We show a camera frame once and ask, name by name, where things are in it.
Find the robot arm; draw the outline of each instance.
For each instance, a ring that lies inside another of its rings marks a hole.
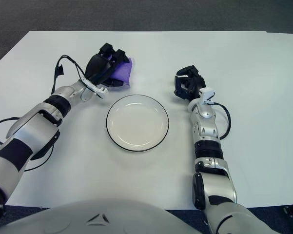
[[[220,137],[215,124],[213,89],[194,66],[177,72],[175,95],[190,101],[188,111],[195,146],[193,204],[202,210],[212,234],[275,234],[264,222],[245,207],[237,204],[236,191],[223,158]]]
[[[12,125],[7,133],[7,140],[0,146],[0,217],[27,163],[43,157],[55,144],[59,138],[58,127],[68,112],[76,105],[90,100],[94,94],[100,98],[108,94],[106,88],[98,88],[96,85],[123,84],[110,78],[110,74],[121,62],[129,62],[125,52],[115,52],[111,45],[105,44],[89,61],[87,77],[79,76],[79,81],[71,86],[58,88],[49,98]]]
[[[106,91],[101,90],[100,94],[103,96]],[[81,81],[60,87],[12,125],[7,140],[0,146],[0,216],[28,161],[45,155],[59,138],[58,127],[63,118],[93,94]]]

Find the floor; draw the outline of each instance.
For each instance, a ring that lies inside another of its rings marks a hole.
[[[293,33],[293,0],[0,0],[0,59],[31,30]],[[7,210],[0,225],[41,211]],[[250,210],[274,230],[293,234],[293,219],[283,207]],[[208,233],[200,211],[171,213]]]

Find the white table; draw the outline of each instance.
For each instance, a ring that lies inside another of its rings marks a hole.
[[[60,126],[50,160],[24,173],[9,205],[54,207],[101,197],[193,209],[194,146],[187,101],[174,96],[177,70],[194,64],[215,101],[229,109],[232,129],[221,142],[246,207],[293,204],[293,35],[265,32],[29,32],[0,61],[0,119],[21,116],[49,95],[62,54],[85,66],[105,43],[135,60],[131,87],[73,109]],[[63,62],[57,87],[77,80]],[[144,94],[166,109],[165,140],[130,153],[109,138],[105,118],[128,94]],[[221,133],[224,113],[217,116]],[[12,123],[0,126],[3,139]],[[38,165],[45,158],[31,162]]]

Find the purple cloth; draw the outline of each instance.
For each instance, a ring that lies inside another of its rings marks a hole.
[[[129,58],[129,62],[123,62],[111,75],[111,78],[123,81],[126,85],[129,85],[129,78],[132,69],[132,60]]]

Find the silver robot arm segment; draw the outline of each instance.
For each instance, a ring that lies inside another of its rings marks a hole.
[[[249,210],[237,204],[212,109],[211,98],[215,92],[205,87],[199,93],[200,97],[193,99],[188,106],[196,157],[196,173],[193,175],[195,207],[205,213],[212,234],[276,234]]]
[[[53,146],[59,138],[58,127],[71,108],[90,100],[94,93],[101,98],[108,94],[106,88],[85,82],[58,88],[9,129],[0,146],[0,216],[28,161],[41,158]]]

